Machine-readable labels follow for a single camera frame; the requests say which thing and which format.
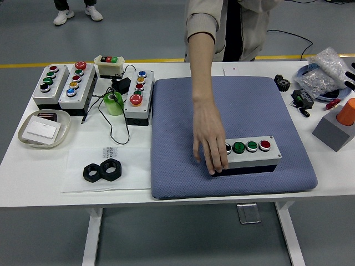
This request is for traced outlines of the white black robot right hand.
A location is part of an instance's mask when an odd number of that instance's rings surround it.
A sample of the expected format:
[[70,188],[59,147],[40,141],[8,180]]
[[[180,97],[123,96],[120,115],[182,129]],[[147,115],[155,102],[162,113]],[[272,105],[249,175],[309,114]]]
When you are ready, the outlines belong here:
[[355,74],[350,71],[346,71],[345,76],[349,79],[344,82],[345,86],[355,91]]

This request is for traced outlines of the person's right hand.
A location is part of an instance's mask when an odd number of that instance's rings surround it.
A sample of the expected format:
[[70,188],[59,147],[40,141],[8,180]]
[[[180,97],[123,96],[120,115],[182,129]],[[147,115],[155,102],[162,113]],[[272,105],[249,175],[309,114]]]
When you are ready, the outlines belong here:
[[228,168],[225,130],[214,101],[193,102],[193,154],[201,161],[199,148],[203,149],[205,163],[210,175]]

